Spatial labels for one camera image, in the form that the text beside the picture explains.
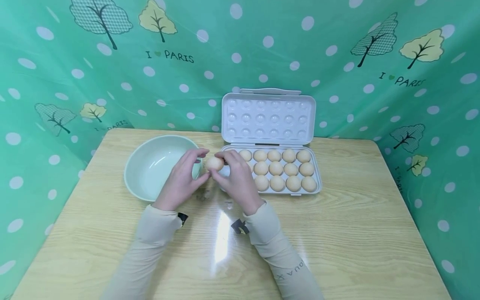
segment white plastic egg carton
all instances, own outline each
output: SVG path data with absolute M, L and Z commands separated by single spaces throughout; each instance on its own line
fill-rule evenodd
M 272 194 L 315 194 L 322 189 L 322 180 L 318 169 L 317 160 L 313 151 L 305 147 L 313 139 L 315 126 L 315 99 L 311 96 L 300 95 L 301 91 L 282 90 L 278 88 L 241 89 L 240 93 L 228 93 L 222 99 L 222 137 L 230 143 L 222 151 L 234 149 L 238 152 L 249 150 L 252 155 L 256 150 L 277 150 L 281 154 L 286 149 L 296 153 L 300 150 L 310 152 L 310 162 L 315 167 L 312 177 L 317 182 L 317 189 L 307 192 L 301 188 L 292 192 L 286 187 L 281 192 L 268 188 L 264 192 Z M 253 167 L 257 163 L 253 158 L 249 162 Z M 301 163 L 296 159 L 293 162 L 298 168 Z M 220 171 L 224 176 L 230 174 L 229 166 L 224 166 Z M 266 177 L 270 180 L 273 175 L 268 172 Z M 282 173 L 283 180 L 288 175 Z

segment polka dot fabric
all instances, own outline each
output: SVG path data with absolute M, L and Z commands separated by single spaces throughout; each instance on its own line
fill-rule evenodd
M 159 33 L 114 0 L 110 35 L 81 1 L 2 2 L 0 299 L 109 130 L 221 132 L 223 95 L 264 87 L 314 97 L 315 136 L 377 143 L 452 298 L 480 299 L 480 3 L 305 1 L 156 0 Z

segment table surface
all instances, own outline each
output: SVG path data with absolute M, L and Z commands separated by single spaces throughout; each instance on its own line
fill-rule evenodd
M 162 134 L 211 150 L 219 133 L 113 129 L 97 149 L 12 300 L 98 299 L 148 204 L 123 183 L 132 151 Z M 314 138 L 323 189 L 268 195 L 327 300 L 450 299 L 377 145 Z M 209 182 L 179 208 L 190 216 L 160 259 L 149 299 L 280 299 L 268 265 L 230 224 L 240 208 Z

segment tree illustration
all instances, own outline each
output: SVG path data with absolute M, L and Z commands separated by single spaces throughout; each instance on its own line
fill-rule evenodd
M 425 125 L 417 124 L 413 126 L 404 126 L 395 129 L 390 136 L 397 140 L 393 148 L 397 149 L 400 145 L 408 152 L 413 153 L 419 147 L 419 141 L 423 137 Z
M 35 110 L 46 126 L 56 134 L 56 136 L 60 134 L 62 129 L 70 133 L 70 130 L 65 128 L 65 125 L 77 116 L 68 109 L 58 108 L 53 104 L 45 105 L 43 103 L 37 103 L 35 104 Z
M 428 157 L 421 155 L 414 155 L 412 157 L 412 166 L 407 171 L 412 170 L 413 175 L 418 176 L 427 163 Z
M 154 0 L 148 0 L 147 6 L 142 10 L 138 16 L 140 26 L 143 28 L 159 32 L 162 37 L 162 42 L 165 43 L 163 34 L 173 35 L 177 32 L 175 24 L 168 19 L 165 11 L 161 9 Z
M 106 112 L 107 109 L 103 106 L 98 106 L 93 103 L 85 103 L 80 111 L 80 115 L 89 119 L 97 119 L 101 123 L 102 120 L 100 120 L 100 117 L 105 115 Z
M 120 35 L 132 29 L 127 13 L 112 0 L 72 0 L 70 12 L 75 23 L 97 35 L 107 34 L 112 47 L 117 50 L 112 35 Z
M 394 12 L 352 48 L 351 54 L 363 55 L 357 67 L 363 65 L 367 55 L 384 55 L 392 52 L 393 44 L 396 42 L 395 28 L 397 24 L 396 12 Z
M 441 34 L 441 29 L 435 29 L 403 45 L 400 53 L 406 58 L 413 60 L 407 69 L 411 69 L 417 60 L 430 62 L 440 59 L 444 52 L 442 49 L 444 38 Z

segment sleeve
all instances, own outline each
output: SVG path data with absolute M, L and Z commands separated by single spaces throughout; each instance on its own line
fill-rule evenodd
M 147 206 L 138 223 L 135 239 L 105 289 L 101 300 L 143 300 L 156 263 L 182 226 L 176 212 Z
M 273 207 L 265 203 L 255 214 L 244 217 L 250 243 L 270 266 L 282 298 L 323 300 L 315 277 L 284 235 Z

